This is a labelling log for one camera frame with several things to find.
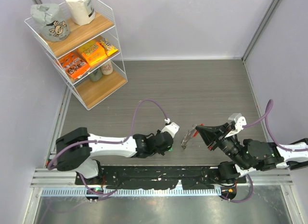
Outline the red handled crescent blade keychain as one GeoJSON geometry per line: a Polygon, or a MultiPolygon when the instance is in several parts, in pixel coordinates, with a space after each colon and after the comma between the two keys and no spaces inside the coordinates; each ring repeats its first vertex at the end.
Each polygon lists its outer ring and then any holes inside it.
{"type": "Polygon", "coordinates": [[[196,126],[197,125],[193,125],[192,129],[188,130],[186,132],[186,134],[184,135],[184,137],[181,141],[181,147],[182,147],[183,150],[186,149],[187,143],[198,134],[198,131],[196,130],[196,126]]]}

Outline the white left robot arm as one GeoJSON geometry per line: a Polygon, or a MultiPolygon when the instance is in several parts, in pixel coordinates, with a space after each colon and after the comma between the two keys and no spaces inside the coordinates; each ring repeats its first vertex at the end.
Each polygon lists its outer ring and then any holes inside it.
{"type": "Polygon", "coordinates": [[[147,158],[154,154],[164,155],[174,143],[179,127],[166,125],[156,134],[135,134],[129,137],[103,137],[88,133],[87,128],[77,128],[56,140],[56,156],[50,161],[50,169],[75,171],[92,184],[102,181],[98,156],[122,156],[147,158]]]}

